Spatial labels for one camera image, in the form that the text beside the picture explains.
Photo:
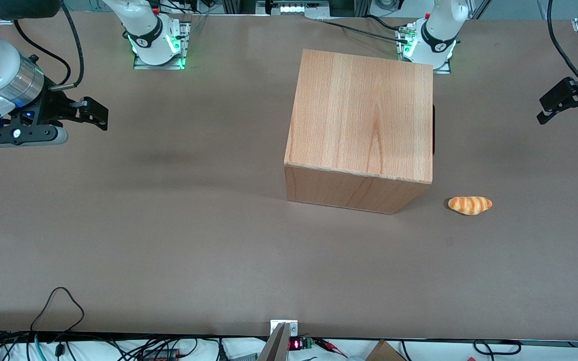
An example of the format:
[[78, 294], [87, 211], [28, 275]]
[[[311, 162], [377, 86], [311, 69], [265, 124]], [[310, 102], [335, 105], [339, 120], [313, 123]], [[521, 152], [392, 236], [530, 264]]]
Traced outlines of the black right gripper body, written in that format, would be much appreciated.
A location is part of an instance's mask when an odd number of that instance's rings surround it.
[[75, 100], [69, 98], [64, 91], [43, 91], [37, 99], [18, 111], [18, 121], [22, 125], [53, 125], [63, 126], [64, 121], [82, 123], [80, 110], [74, 109], [70, 103]]

